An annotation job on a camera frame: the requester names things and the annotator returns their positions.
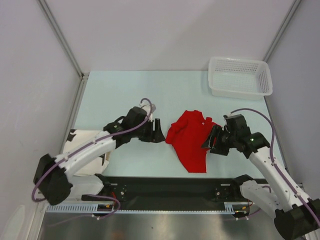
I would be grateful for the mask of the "red t shirt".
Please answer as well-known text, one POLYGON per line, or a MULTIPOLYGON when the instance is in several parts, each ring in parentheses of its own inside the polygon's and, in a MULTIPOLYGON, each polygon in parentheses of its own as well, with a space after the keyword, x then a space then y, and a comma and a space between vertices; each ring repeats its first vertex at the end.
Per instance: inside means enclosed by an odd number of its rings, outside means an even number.
POLYGON ((204 118, 202 112, 198 110, 184 111, 179 119, 171 124, 165 142, 172 145, 188 173, 207 172, 208 149, 202 145, 215 125, 211 117, 204 118))

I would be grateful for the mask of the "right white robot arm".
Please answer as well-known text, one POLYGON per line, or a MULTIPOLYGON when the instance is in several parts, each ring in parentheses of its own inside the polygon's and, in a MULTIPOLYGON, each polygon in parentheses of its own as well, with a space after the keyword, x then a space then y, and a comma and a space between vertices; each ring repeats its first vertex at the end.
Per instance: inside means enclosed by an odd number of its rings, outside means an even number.
POLYGON ((243 115, 224 115, 225 125, 214 125, 202 144, 210 153, 227 156, 230 149, 242 153, 263 175, 271 192, 248 175, 233 180, 231 196, 253 201, 271 217, 285 240, 294 240, 320 228, 320 201, 311 199, 274 157, 273 141, 260 132, 252 133, 243 115))

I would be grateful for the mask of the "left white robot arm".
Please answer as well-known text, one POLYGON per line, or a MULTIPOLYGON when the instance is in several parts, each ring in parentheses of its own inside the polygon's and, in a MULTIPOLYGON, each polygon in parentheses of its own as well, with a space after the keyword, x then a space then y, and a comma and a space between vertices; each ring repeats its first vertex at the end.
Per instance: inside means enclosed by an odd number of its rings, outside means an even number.
POLYGON ((72 150, 54 157, 43 155, 33 178, 32 200, 40 202, 36 198, 36 191, 40 191, 43 201, 53 206, 62 203, 71 193, 71 178, 77 171, 103 154, 129 143, 131 139, 137 138, 146 143, 163 142, 165 137, 161 121, 152 118, 155 110, 152 103, 134 106, 127 115, 108 123, 102 131, 72 150))

